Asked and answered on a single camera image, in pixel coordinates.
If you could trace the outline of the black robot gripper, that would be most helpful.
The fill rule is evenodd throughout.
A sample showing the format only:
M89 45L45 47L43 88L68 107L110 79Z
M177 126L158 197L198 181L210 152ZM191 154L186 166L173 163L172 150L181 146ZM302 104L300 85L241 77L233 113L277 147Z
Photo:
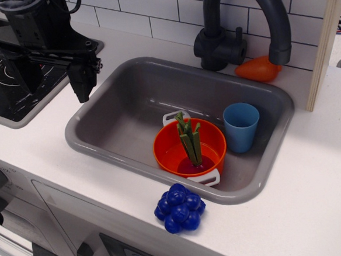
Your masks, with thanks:
M80 103L89 100L102 68L96 57L98 43L70 25L70 16L54 8L9 13L9 24L0 27L0 51L6 67L27 94L35 93L43 80L40 64L67 68Z

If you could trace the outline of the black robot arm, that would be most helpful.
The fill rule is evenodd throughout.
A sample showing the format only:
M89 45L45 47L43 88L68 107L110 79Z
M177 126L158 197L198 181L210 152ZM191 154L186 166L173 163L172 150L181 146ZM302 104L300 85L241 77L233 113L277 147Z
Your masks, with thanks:
M32 94L43 80L42 65L67 72L78 101L88 101L102 68L98 43L71 26L65 0L0 0L9 25L0 27L0 57L22 89Z

